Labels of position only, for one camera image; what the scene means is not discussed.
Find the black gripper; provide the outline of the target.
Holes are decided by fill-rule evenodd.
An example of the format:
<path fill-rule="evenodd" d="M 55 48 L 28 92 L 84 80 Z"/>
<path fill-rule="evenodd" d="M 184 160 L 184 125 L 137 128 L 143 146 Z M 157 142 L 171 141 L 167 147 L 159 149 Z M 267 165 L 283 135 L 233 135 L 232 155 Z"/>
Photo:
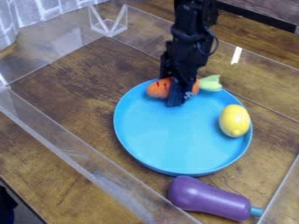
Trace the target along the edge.
<path fill-rule="evenodd" d="M 159 78 L 171 78 L 167 106 L 181 106 L 192 98 L 197 69 L 204 67 L 216 48 L 211 27 L 217 22 L 216 0 L 173 0 L 172 40 L 160 57 Z"/>

